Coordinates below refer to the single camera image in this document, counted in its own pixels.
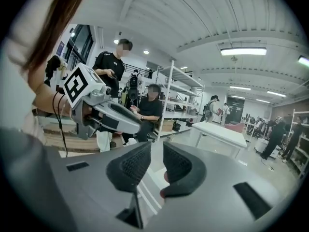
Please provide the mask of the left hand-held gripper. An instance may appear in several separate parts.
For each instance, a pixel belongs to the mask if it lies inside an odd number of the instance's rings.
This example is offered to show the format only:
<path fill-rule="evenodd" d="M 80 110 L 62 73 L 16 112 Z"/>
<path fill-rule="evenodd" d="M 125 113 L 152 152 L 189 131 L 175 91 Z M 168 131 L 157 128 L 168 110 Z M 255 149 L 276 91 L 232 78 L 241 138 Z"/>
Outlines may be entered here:
<path fill-rule="evenodd" d="M 111 88 L 106 86 L 93 69 L 79 63 L 65 79 L 63 89 L 71 106 L 71 118 L 76 123 L 79 138 L 87 140 L 97 131 L 134 134 L 140 131 L 141 120 L 130 110 L 111 100 Z M 103 114 L 101 120 L 83 119 L 86 103 Z"/>

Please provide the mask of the large cardboard box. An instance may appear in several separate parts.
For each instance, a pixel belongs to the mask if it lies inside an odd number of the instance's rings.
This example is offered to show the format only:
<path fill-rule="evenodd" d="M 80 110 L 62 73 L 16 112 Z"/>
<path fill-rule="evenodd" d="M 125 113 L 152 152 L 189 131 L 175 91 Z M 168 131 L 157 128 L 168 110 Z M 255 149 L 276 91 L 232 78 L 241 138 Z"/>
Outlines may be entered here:
<path fill-rule="evenodd" d="M 172 120 L 172 119 L 164 119 L 161 131 L 163 131 L 163 132 L 172 132 L 173 124 L 174 124 L 174 120 Z"/>

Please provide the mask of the pink sofa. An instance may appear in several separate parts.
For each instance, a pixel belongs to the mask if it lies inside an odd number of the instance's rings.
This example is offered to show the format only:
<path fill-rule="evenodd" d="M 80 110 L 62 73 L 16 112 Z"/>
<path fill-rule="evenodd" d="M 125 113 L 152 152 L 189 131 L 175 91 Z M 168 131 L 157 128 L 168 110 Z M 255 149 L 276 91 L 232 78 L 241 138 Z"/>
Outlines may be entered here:
<path fill-rule="evenodd" d="M 242 133 L 244 125 L 245 124 L 243 122 L 238 124 L 225 124 L 225 128 L 232 131 L 236 131 L 238 133 Z"/>

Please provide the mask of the white shelf rack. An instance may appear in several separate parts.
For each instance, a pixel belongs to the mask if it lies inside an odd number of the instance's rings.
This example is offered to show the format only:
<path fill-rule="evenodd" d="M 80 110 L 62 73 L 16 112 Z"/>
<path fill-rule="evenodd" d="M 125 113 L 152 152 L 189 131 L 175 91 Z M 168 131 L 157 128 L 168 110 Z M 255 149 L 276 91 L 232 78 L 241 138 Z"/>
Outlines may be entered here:
<path fill-rule="evenodd" d="M 190 130 L 189 124 L 198 119 L 204 86 L 192 74 L 184 72 L 183 67 L 175 67 L 174 61 L 168 67 L 158 67 L 154 74 L 155 83 L 161 86 L 159 100 L 163 104 L 162 116 L 154 129 L 157 139 Z M 164 119 L 176 121 L 181 124 L 181 129 L 178 132 L 161 131 Z"/>

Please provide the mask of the brown wooden platform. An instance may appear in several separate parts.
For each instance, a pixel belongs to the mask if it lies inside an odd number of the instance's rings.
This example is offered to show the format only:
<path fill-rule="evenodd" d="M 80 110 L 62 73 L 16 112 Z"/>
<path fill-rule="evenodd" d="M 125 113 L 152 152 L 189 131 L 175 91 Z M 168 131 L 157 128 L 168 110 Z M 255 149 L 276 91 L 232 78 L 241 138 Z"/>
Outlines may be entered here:
<path fill-rule="evenodd" d="M 65 136 L 66 146 L 68 152 L 72 153 L 98 153 L 99 145 L 97 143 L 96 135 L 88 140 L 78 138 L 75 133 L 75 125 L 64 124 L 63 132 Z M 57 123 L 49 123 L 43 128 L 44 136 L 47 146 L 54 146 L 60 151 L 65 151 L 60 129 Z"/>

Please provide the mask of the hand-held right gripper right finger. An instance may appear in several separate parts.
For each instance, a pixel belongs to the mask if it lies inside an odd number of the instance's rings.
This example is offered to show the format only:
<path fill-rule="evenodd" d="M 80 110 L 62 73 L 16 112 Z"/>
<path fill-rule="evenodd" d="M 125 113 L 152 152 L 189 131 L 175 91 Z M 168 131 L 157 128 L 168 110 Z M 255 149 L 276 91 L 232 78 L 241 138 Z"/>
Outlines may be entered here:
<path fill-rule="evenodd" d="M 179 143 L 163 143 L 165 178 L 169 185 L 162 190 L 165 198 L 179 198 L 207 190 L 207 152 Z"/>

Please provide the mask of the dark glass door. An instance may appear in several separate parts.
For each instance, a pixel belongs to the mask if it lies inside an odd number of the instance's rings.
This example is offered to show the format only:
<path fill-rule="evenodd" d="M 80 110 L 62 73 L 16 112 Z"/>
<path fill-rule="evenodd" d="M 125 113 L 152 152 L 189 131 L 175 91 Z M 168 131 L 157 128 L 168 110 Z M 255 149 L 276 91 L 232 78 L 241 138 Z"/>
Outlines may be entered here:
<path fill-rule="evenodd" d="M 73 70 L 78 63 L 86 64 L 93 43 L 90 26 L 77 25 L 63 53 L 68 70 Z"/>

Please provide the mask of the person's pink top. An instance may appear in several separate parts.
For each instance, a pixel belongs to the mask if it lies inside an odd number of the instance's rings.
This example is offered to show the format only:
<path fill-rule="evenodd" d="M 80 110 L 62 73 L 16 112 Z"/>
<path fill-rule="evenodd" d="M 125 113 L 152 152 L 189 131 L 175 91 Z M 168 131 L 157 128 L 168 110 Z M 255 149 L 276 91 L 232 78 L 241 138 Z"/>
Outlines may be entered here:
<path fill-rule="evenodd" d="M 0 47 L 0 127 L 17 129 L 45 143 L 43 129 L 33 115 L 35 92 L 22 68 L 42 29 L 49 0 L 30 1 L 11 26 Z"/>

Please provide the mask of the person's left forearm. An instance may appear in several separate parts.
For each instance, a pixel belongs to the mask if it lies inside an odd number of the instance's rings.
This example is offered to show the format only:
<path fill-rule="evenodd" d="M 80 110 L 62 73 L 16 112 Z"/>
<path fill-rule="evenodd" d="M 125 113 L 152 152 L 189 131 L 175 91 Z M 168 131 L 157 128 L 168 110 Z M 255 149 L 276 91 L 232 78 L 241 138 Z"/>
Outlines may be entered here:
<path fill-rule="evenodd" d="M 54 92 L 43 80 L 29 78 L 28 84 L 35 93 L 34 107 L 52 114 L 70 116 L 71 106 L 66 96 Z"/>

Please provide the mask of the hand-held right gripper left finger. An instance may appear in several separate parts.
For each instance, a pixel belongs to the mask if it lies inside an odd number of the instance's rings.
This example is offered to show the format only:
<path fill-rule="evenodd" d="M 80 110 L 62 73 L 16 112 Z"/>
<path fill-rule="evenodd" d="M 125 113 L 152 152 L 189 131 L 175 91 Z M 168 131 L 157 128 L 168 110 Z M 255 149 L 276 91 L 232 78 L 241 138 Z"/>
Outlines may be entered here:
<path fill-rule="evenodd" d="M 134 144 L 133 148 L 109 162 L 108 179 L 119 191 L 135 192 L 151 163 L 151 143 Z"/>

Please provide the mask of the white storage rack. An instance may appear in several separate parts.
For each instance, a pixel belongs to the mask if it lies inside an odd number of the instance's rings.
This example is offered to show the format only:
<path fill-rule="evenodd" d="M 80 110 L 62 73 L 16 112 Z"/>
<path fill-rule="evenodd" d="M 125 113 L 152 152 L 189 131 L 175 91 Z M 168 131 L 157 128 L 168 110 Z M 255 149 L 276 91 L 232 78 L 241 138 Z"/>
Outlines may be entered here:
<path fill-rule="evenodd" d="M 297 118 L 301 117 L 303 131 L 300 134 L 300 141 L 298 146 L 295 147 L 290 163 L 296 172 L 298 179 L 301 179 L 309 171 L 309 111 L 296 111 L 293 110 L 292 123 L 289 130 L 289 138 L 294 133 Z"/>

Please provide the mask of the hanging black jacket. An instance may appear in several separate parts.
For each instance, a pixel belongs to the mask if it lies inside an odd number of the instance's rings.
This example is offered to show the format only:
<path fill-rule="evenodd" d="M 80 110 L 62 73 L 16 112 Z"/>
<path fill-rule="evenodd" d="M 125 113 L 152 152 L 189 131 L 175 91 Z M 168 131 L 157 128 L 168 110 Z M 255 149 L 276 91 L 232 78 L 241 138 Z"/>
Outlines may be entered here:
<path fill-rule="evenodd" d="M 47 62 L 45 69 L 46 80 L 50 81 L 56 70 L 61 70 L 66 66 L 64 58 L 60 58 L 57 55 L 53 55 Z"/>

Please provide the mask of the white cart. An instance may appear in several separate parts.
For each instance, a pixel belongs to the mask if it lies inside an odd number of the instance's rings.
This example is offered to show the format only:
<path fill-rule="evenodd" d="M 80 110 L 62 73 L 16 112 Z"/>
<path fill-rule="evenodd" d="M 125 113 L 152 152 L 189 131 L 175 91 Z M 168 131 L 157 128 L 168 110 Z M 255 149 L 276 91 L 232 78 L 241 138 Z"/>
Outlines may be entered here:
<path fill-rule="evenodd" d="M 267 145 L 268 140 L 264 138 L 259 138 L 254 146 L 254 149 L 256 152 L 263 153 Z"/>

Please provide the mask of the person's left hand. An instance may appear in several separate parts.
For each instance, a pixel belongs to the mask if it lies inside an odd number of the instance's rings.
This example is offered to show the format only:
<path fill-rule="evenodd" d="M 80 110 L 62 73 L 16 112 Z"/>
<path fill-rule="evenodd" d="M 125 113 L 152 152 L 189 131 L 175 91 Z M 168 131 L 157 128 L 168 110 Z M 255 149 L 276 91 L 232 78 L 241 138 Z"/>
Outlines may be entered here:
<path fill-rule="evenodd" d="M 89 117 L 94 117 L 97 120 L 101 120 L 103 114 L 95 110 L 92 106 L 84 103 L 82 108 L 83 119 L 88 119 Z"/>

